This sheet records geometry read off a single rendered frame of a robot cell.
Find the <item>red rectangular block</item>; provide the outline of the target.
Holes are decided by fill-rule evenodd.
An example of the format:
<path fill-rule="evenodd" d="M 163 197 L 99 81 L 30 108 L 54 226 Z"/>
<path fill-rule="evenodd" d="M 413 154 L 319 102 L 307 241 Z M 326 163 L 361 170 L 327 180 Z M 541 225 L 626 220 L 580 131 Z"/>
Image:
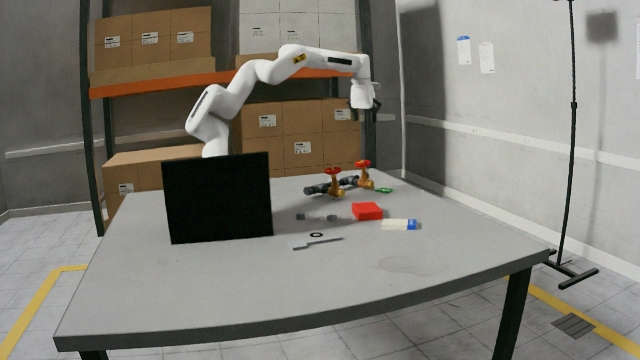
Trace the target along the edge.
<path fill-rule="evenodd" d="M 382 220 L 382 210 L 373 202 L 352 203 L 352 212 L 358 221 Z"/>

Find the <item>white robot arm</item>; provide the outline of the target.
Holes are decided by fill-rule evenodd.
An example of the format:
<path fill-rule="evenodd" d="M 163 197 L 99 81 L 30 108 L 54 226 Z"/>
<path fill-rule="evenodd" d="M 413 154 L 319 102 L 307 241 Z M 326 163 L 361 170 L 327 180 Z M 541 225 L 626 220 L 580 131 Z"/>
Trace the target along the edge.
<path fill-rule="evenodd" d="M 228 127 L 222 121 L 209 115 L 208 112 L 212 111 L 228 120 L 234 118 L 258 79 L 271 85 L 277 85 L 302 67 L 335 69 L 340 72 L 353 73 L 351 82 L 354 85 L 372 83 L 374 89 L 381 89 L 381 83 L 371 82 L 368 55 L 353 55 L 305 47 L 294 44 L 284 45 L 279 50 L 279 58 L 274 62 L 256 59 L 245 63 L 227 90 L 214 84 L 203 92 L 186 122 L 186 131 L 206 143 L 202 157 L 228 155 Z"/>

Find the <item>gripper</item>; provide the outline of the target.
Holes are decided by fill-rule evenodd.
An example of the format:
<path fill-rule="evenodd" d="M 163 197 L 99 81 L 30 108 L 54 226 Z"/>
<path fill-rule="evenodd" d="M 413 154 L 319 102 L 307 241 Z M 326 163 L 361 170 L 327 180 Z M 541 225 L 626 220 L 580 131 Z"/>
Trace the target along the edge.
<path fill-rule="evenodd" d="M 379 111 L 382 104 L 375 99 L 373 86 L 369 84 L 369 85 L 352 85 L 351 99 L 347 101 L 347 105 L 349 106 L 349 109 L 353 113 L 353 121 L 359 120 L 357 109 L 361 108 L 361 109 L 371 110 L 372 112 L 371 122 L 374 123 L 377 121 L 377 112 Z M 377 105 L 377 107 L 375 108 L 374 105 L 375 106 Z"/>

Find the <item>green square tag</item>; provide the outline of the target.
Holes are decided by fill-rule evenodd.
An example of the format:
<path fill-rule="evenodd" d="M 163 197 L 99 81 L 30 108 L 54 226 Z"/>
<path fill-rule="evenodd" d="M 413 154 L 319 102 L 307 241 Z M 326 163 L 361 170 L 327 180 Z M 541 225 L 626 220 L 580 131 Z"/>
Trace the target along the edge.
<path fill-rule="evenodd" d="M 368 172 L 367 167 L 365 167 L 365 168 L 366 168 L 366 171 Z M 369 172 L 368 172 L 368 173 L 369 173 Z M 367 174 L 368 174 L 368 173 L 367 173 Z M 369 174 L 368 174 L 368 175 L 369 175 Z M 394 189 L 389 189 L 389 188 L 383 188 L 383 187 L 381 187 L 381 188 L 376 189 L 375 191 L 376 191 L 376 192 L 382 192 L 382 193 L 387 193 L 387 194 L 388 194 L 388 193 L 390 193 L 390 192 L 394 191 Z"/>

